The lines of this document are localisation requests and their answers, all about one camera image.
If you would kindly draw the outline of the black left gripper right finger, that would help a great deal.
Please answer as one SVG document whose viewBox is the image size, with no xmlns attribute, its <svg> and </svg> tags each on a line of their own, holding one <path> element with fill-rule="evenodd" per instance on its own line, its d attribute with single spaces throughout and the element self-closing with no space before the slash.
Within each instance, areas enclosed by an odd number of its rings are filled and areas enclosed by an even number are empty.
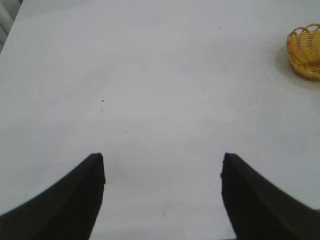
<svg viewBox="0 0 320 240">
<path fill-rule="evenodd" d="M 238 240 L 318 240 L 320 213 L 294 199 L 234 153 L 226 153 L 221 195 Z"/>
</svg>

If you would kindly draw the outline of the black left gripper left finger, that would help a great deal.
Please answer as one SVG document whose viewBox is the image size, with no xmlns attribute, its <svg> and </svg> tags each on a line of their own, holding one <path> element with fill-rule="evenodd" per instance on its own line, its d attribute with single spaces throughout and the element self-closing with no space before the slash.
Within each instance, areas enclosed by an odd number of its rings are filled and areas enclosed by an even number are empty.
<svg viewBox="0 0 320 240">
<path fill-rule="evenodd" d="M 2 240 L 88 240 L 105 189 L 104 159 L 92 153 L 45 191 L 0 216 Z"/>
</svg>

